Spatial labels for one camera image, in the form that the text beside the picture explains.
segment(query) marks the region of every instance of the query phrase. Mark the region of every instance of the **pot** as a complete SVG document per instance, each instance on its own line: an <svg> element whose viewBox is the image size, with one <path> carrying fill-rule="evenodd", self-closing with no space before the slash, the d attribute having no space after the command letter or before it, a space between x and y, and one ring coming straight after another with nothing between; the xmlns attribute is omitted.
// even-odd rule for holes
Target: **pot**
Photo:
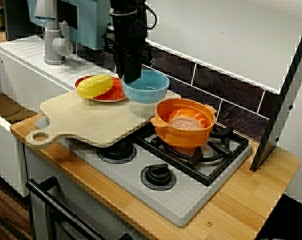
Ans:
<svg viewBox="0 0 302 240"><path fill-rule="evenodd" d="M179 109L193 109L200 112L206 120L207 127L200 129L181 129L168 123L170 115ZM174 148L194 149L208 141L216 123L217 111L210 105L203 105L189 99L167 99L160 102L155 109L151 123L158 137Z"/></svg>

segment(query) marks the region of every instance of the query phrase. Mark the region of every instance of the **cable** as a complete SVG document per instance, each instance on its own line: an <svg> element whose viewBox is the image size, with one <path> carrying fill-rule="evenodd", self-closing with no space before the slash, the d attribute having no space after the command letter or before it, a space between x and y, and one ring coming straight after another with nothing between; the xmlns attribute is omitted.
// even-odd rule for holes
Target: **cable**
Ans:
<svg viewBox="0 0 302 240"><path fill-rule="evenodd" d="M148 26L145 25L143 22L141 22L140 19L138 19L138 21L139 21L139 23L140 23L143 27L145 27L146 29L149 29L149 30L154 29L155 26L157 25L157 22L158 22L157 15L156 15L155 12L154 12L148 5L146 5L145 3L143 4L143 7L144 7L146 10L148 10L148 11L155 17L155 22L154 22L154 24L153 24L152 27L148 27Z"/></svg>

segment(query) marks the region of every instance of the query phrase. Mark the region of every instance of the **burner grate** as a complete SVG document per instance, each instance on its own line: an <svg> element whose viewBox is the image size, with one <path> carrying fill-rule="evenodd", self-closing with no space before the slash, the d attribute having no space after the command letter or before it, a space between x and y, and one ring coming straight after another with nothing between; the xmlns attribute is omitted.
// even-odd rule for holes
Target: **burner grate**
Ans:
<svg viewBox="0 0 302 240"><path fill-rule="evenodd" d="M214 151L217 152L217 155L211 157L204 157L201 148L197 147L193 156L187 156L172 149L170 146L164 143L158 136L152 139L151 142L145 140L145 138L155 133L156 132L154 126L151 123L148 123L137 131L135 131L134 133L132 133L129 137L133 142L135 142L145 150L149 151L153 155L157 156L158 158L172 165L176 169L197 180L198 182L204 184L205 186L209 186L228 167L228 165L248 146L249 143L246 138L233 133L232 128L223 128L215 124L214 129L210 134L210 137L223 140L224 146L211 141L209 141L207 144ZM239 143L239 146L234 151L229 150L230 140ZM186 160L186 163L182 163L180 160L178 160L171 154ZM209 163L221 158L221 163L209 175L205 175L195 169L195 167L199 163Z"/></svg>

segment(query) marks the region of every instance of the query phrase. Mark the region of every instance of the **black oven handle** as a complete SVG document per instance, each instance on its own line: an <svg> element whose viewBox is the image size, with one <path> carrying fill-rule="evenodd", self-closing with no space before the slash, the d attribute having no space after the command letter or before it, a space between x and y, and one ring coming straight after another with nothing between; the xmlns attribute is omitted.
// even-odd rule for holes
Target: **black oven handle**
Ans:
<svg viewBox="0 0 302 240"><path fill-rule="evenodd" d="M30 179L26 182L26 187L43 201L50 209L57 213L74 229L81 233L88 240L105 240L100 234L94 231L83 220L78 218L73 212L60 203L54 196L47 191L59 184L57 178L52 176L44 182L37 184L35 180ZM133 240L128 234L123 235L119 240Z"/></svg>

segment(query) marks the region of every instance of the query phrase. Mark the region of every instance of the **white stove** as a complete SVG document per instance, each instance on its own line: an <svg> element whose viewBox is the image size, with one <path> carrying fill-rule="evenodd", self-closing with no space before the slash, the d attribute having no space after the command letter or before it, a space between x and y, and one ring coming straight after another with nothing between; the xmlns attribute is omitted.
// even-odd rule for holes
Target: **white stove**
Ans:
<svg viewBox="0 0 302 240"><path fill-rule="evenodd" d="M38 129L47 125L45 117L36 123ZM167 148L153 129L148 123L109 148L70 138L58 143L172 224L184 227L248 158L252 148L248 140L229 131L227 141L210 138L211 143L197 148L196 154L183 152L173 157L174 149Z"/></svg>

